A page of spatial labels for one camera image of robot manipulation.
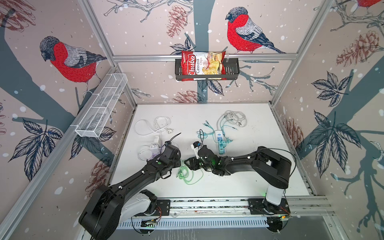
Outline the black wall basket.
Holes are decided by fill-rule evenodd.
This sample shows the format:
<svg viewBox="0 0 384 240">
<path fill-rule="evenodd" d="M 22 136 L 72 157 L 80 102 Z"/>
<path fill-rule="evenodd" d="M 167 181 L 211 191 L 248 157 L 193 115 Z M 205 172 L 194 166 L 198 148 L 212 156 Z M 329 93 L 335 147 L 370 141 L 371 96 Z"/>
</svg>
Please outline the black wall basket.
<svg viewBox="0 0 384 240">
<path fill-rule="evenodd" d="M 175 76 L 177 81 L 187 81 L 192 79 L 193 81 L 202 80 L 237 80 L 240 74 L 239 60 L 235 58 L 225 58 L 223 62 L 223 70 L 225 74 L 219 75 L 183 75 L 182 74 L 182 60 L 176 59 L 175 62 Z"/>
</svg>

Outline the purple power socket strip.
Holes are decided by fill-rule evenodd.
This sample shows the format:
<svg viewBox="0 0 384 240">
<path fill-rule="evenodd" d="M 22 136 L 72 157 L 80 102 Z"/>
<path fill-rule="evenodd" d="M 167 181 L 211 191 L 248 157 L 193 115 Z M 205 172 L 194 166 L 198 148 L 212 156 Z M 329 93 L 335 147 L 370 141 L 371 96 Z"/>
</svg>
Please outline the purple power socket strip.
<svg viewBox="0 0 384 240">
<path fill-rule="evenodd" d="M 163 153 L 164 151 L 164 148 L 165 148 L 165 145 L 158 145 L 158 144 L 153 144 L 150 146 L 150 150 L 151 150 L 151 153 L 152 153 L 152 158 L 155 158 L 157 155 L 160 155 Z"/>
</svg>

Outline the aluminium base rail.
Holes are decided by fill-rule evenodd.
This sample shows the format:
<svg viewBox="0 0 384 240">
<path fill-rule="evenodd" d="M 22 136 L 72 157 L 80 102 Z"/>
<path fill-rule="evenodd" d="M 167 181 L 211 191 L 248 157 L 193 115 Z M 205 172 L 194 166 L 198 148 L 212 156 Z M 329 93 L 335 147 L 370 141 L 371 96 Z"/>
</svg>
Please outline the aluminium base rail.
<svg viewBox="0 0 384 240">
<path fill-rule="evenodd" d="M 157 198 L 152 200 L 149 197 L 139 194 L 123 206 L 120 221 L 124 222 L 136 214 L 144 213 L 149 209 L 151 203 L 156 204 Z M 334 215 L 334 211 L 325 197 L 288 197 L 290 215 L 251 215 L 248 209 L 247 198 L 170 198 L 170 215 L 163 216 L 173 218 L 229 218 L 241 216 L 263 216 L 263 217 L 297 217 L 297 216 L 327 216 Z"/>
</svg>

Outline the red cassava chips bag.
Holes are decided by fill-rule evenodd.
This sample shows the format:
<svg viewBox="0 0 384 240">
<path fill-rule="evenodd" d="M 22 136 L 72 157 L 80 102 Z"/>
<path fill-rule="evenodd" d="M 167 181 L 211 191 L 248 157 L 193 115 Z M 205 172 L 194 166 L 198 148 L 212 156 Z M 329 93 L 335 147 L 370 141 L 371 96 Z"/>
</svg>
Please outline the red cassava chips bag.
<svg viewBox="0 0 384 240">
<path fill-rule="evenodd" d="M 223 61 L 226 52 L 192 52 L 182 51 L 181 81 L 194 81 L 203 75 L 224 75 Z"/>
</svg>

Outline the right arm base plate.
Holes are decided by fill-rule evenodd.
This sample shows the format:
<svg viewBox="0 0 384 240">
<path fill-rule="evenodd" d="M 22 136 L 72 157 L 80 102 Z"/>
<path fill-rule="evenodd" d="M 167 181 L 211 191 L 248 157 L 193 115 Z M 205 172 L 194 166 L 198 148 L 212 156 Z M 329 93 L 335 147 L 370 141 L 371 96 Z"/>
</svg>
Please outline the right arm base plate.
<svg viewBox="0 0 384 240">
<path fill-rule="evenodd" d="M 248 199 L 248 209 L 251 215 L 290 215 L 291 211 L 288 201 L 285 198 L 281 199 L 279 205 L 269 203 L 265 198 Z"/>
</svg>

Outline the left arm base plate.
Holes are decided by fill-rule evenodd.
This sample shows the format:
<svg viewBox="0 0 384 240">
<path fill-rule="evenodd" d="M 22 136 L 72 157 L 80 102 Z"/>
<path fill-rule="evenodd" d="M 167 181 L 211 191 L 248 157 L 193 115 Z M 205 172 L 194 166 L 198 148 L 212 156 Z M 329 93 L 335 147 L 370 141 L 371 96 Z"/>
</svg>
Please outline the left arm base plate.
<svg viewBox="0 0 384 240">
<path fill-rule="evenodd" d="M 168 199 L 160 199 L 156 204 L 151 203 L 149 209 L 144 213 L 136 214 L 135 217 L 160 217 L 169 216 L 171 201 Z"/>
</svg>

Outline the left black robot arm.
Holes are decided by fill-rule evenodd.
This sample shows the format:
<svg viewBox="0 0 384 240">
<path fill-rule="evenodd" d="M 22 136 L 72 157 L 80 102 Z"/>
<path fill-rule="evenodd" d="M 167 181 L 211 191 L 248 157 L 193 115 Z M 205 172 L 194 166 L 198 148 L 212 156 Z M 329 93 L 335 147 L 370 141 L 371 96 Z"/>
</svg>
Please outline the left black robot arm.
<svg viewBox="0 0 384 240">
<path fill-rule="evenodd" d="M 116 230 L 124 204 L 147 185 L 163 178 L 181 165 L 181 152 L 172 144 L 163 153 L 124 181 L 98 187 L 79 218 L 80 225 L 95 239 L 106 240 Z"/>
</svg>

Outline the white power strip blue outlets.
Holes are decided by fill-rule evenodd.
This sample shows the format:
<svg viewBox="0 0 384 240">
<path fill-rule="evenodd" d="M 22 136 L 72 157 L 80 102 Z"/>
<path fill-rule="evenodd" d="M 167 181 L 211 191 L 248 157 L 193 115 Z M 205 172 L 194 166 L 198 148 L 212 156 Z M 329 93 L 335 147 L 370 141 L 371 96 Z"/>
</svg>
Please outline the white power strip blue outlets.
<svg viewBox="0 0 384 240">
<path fill-rule="evenodd" d="M 220 155 L 225 154 L 226 140 L 221 130 L 215 131 L 215 142 L 217 143 L 218 152 Z"/>
</svg>

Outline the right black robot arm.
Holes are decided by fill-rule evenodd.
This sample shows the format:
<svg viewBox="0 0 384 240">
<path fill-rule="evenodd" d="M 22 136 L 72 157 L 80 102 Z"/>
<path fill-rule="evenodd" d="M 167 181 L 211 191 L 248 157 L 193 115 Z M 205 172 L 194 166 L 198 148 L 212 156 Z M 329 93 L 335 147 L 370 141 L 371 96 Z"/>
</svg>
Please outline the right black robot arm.
<svg viewBox="0 0 384 240">
<path fill-rule="evenodd" d="M 279 206 L 284 191 L 289 186 L 292 162 L 277 153 L 275 148 L 260 146 L 255 152 L 247 155 L 219 157 L 203 145 L 195 157 L 185 160 L 185 165 L 191 171 L 203 169 L 220 177 L 256 172 L 269 184 L 265 196 L 266 202 Z"/>
</svg>

